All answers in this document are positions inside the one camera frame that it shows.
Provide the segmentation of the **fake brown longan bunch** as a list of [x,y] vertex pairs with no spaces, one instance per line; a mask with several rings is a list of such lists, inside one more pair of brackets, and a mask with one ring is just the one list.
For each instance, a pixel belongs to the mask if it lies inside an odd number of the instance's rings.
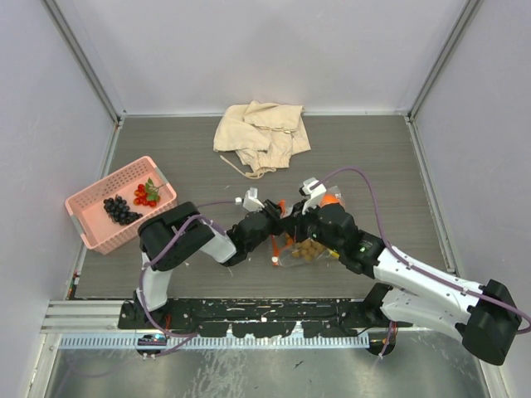
[[285,246],[282,253],[289,260],[310,262],[317,260],[325,252],[324,246],[312,239],[297,242],[288,234],[285,234],[284,237]]

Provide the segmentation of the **clear zip top bag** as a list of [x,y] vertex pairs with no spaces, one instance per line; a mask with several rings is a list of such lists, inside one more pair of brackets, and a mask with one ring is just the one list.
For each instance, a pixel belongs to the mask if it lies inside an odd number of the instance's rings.
[[271,263],[274,267],[293,267],[318,260],[335,261],[339,255],[312,238],[297,242],[288,233],[270,237]]

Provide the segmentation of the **fake black grape bunch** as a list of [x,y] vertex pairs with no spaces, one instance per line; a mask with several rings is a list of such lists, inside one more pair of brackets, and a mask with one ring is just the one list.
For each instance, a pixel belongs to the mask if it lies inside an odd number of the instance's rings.
[[108,217],[120,226],[128,226],[143,216],[139,212],[131,211],[128,202],[121,196],[105,198],[103,207]]

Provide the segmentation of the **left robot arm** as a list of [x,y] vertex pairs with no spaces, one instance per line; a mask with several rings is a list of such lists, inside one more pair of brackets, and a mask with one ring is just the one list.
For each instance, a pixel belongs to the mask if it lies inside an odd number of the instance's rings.
[[174,269],[197,252],[226,267],[241,263],[270,235],[282,232],[282,213],[281,206],[265,201],[225,231],[187,201],[144,222],[139,228],[143,266],[135,292],[139,303],[136,318],[146,328],[161,326]]

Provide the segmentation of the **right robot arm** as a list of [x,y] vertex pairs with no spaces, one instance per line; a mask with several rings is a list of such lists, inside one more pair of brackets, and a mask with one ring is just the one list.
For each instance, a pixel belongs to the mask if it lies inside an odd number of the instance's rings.
[[350,271],[376,280],[363,307],[371,325],[390,320],[430,328],[483,362],[504,364],[523,318],[504,284],[479,284],[426,265],[360,229],[338,203],[309,210],[299,204],[281,220],[295,240],[315,240]]

